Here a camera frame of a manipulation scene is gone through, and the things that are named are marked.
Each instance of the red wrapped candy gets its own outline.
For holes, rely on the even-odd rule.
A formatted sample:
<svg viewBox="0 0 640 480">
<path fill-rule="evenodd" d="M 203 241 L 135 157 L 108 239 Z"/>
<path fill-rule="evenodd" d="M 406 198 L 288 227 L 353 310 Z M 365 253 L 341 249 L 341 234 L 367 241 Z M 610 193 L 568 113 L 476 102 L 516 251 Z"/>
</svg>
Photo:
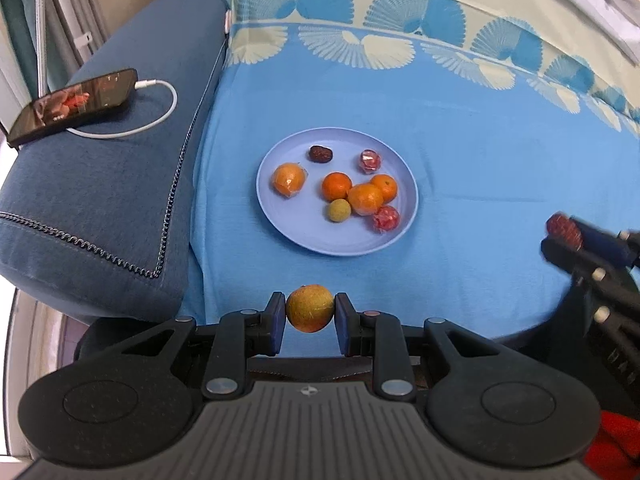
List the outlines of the red wrapped candy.
<svg viewBox="0 0 640 480">
<path fill-rule="evenodd" d="M 380 232 L 391 231 L 400 225 L 400 213 L 395 207 L 383 205 L 373 215 L 373 227 Z"/>
<path fill-rule="evenodd" d="M 556 213 L 546 221 L 546 232 L 553 238 L 560 238 L 574 249 L 582 247 L 582 233 L 576 223 L 564 213 Z"/>
<path fill-rule="evenodd" d="M 382 157 L 373 150 L 364 150 L 360 154 L 360 168 L 365 173 L 375 173 L 382 166 Z"/>
</svg>

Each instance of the smartphone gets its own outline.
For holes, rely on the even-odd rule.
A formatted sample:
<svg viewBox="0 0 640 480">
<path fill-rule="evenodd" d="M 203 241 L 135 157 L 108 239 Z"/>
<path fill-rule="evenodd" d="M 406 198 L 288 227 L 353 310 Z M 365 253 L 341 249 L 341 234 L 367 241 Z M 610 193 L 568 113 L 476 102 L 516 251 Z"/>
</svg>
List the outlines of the smartphone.
<svg viewBox="0 0 640 480">
<path fill-rule="evenodd" d="M 138 73 L 127 68 L 56 90 L 26 105 L 6 135 L 16 148 L 127 107 Z"/>
</svg>

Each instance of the small orange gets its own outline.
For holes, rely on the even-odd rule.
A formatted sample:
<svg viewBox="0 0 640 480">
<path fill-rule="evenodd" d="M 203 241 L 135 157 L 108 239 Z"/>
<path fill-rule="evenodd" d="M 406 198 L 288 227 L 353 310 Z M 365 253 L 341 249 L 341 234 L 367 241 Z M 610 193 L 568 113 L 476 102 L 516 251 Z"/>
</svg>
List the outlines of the small orange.
<svg viewBox="0 0 640 480">
<path fill-rule="evenodd" d="M 351 179 L 344 173 L 329 173 L 322 181 L 322 196 L 325 200 L 333 202 L 339 198 L 347 198 L 351 189 Z"/>
<path fill-rule="evenodd" d="M 306 171 L 295 162 L 285 162 L 276 168 L 271 183 L 281 195 L 290 198 L 296 195 L 305 185 Z"/>
<path fill-rule="evenodd" d="M 353 186 L 347 200 L 351 208 L 361 216 L 373 215 L 385 201 L 380 188 L 371 183 Z"/>
<path fill-rule="evenodd" d="M 380 188 L 385 203 L 391 202 L 398 194 L 398 184 L 392 176 L 378 174 L 370 180 L 370 183 Z"/>
</svg>

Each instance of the light blue plate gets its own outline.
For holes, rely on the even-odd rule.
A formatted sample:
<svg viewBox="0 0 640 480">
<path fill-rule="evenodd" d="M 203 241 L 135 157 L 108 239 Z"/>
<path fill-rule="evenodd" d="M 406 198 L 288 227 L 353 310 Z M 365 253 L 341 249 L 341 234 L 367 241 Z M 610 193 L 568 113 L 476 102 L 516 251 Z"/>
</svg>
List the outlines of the light blue plate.
<svg viewBox="0 0 640 480">
<path fill-rule="evenodd" d="M 333 150 L 331 162 L 309 160 L 308 150 L 315 144 Z M 393 231 L 380 234 L 373 229 L 371 217 L 356 214 L 339 224 L 326 218 L 322 180 L 329 173 L 341 171 L 349 175 L 354 186 L 368 182 L 373 175 L 364 174 L 358 166 L 363 150 L 380 154 L 382 167 L 378 172 L 398 183 L 398 196 L 390 205 L 400 213 L 401 222 Z M 273 171 L 284 162 L 297 162 L 308 171 L 304 187 L 292 198 L 284 198 L 271 187 Z M 278 231 L 304 248 L 331 256 L 361 256 L 391 245 L 411 227 L 418 211 L 418 187 L 400 155 L 371 136 L 345 128 L 314 128 L 281 140 L 262 160 L 255 185 L 262 211 Z"/>
</svg>

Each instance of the blue cushion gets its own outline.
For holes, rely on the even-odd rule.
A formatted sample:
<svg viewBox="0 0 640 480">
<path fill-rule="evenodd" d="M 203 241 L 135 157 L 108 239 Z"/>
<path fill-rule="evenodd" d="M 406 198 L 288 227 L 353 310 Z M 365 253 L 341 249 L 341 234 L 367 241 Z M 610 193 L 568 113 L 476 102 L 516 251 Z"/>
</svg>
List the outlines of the blue cushion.
<svg viewBox="0 0 640 480">
<path fill-rule="evenodd" d="M 24 146 L 0 191 L 0 274 L 78 318 L 163 320 L 177 311 L 194 158 L 222 70 L 219 63 L 212 74 L 224 15 L 222 0 L 156 0 L 74 76 L 134 67 L 140 79 L 171 82 L 178 105 L 163 124 L 124 139 L 65 132 Z M 128 130 L 170 104 L 166 89 L 145 89 L 122 117 L 84 130 Z"/>
</svg>

